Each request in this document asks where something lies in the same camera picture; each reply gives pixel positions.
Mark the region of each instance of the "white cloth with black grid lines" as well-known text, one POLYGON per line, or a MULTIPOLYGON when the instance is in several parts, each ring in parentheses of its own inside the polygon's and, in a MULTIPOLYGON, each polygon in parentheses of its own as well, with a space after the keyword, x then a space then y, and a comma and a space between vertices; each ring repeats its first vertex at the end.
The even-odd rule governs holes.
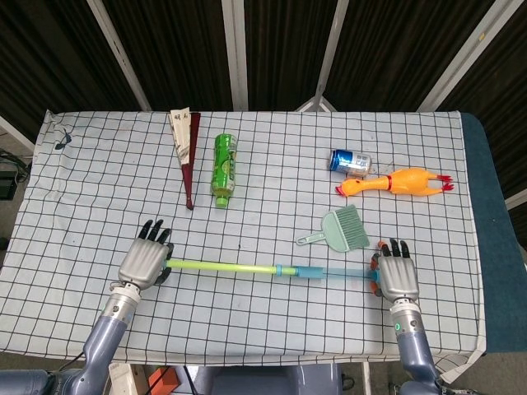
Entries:
MULTIPOLYGON (((194 211, 185 207, 166 113, 46 114, 0 275, 0 350, 71 358, 117 280, 139 226, 165 220, 174 257, 366 268, 379 239, 405 239, 437 367, 451 381, 485 349, 478 243, 459 113, 202 113, 194 211), (71 135, 62 150, 57 143, 71 135), (236 190, 210 194, 214 137, 238 137, 236 190), (430 197, 334 192, 331 149, 373 158, 371 177, 426 167, 454 179, 430 197), (298 246, 329 210, 354 204, 371 246, 298 246)), ((261 365, 397 360, 389 303, 358 279, 173 271, 142 302, 116 359, 261 365)))

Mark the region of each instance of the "green plastic bottle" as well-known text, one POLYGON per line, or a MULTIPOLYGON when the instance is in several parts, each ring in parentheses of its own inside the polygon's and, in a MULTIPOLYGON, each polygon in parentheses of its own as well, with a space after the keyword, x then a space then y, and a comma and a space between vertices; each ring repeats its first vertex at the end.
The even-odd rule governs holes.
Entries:
POLYGON ((226 133, 220 134, 214 142, 211 191, 216 197, 217 208, 227 208, 234 192, 237 143, 236 137, 226 133))

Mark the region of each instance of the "rubber chicken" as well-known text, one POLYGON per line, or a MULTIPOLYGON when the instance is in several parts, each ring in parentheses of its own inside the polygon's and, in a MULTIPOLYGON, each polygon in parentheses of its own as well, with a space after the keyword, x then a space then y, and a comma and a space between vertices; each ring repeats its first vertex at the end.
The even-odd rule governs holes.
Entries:
POLYGON ((351 196, 367 189, 380 189, 391 193, 405 193, 416 196, 433 195, 444 191, 451 191, 454 185, 450 184, 449 175, 433 174, 425 169, 397 170, 390 175, 380 176, 378 179, 346 179, 341 186, 336 187, 337 192, 343 196, 351 196), (428 188, 428 180, 439 179, 442 188, 428 188))

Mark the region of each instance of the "bottle cap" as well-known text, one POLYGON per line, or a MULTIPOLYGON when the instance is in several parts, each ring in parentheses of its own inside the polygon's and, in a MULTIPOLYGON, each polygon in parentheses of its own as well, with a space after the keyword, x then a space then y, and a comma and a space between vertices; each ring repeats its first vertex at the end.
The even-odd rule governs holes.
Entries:
POLYGON ((227 197, 216 198, 216 208, 227 208, 227 204, 229 204, 229 199, 227 197))

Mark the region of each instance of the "blue can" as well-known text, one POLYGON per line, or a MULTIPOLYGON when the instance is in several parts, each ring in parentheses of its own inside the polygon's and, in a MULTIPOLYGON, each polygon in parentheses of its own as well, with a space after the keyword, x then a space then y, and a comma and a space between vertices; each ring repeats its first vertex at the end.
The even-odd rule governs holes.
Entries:
POLYGON ((360 152, 334 150, 331 152, 329 169, 341 173, 365 177, 370 173, 371 157, 360 152))

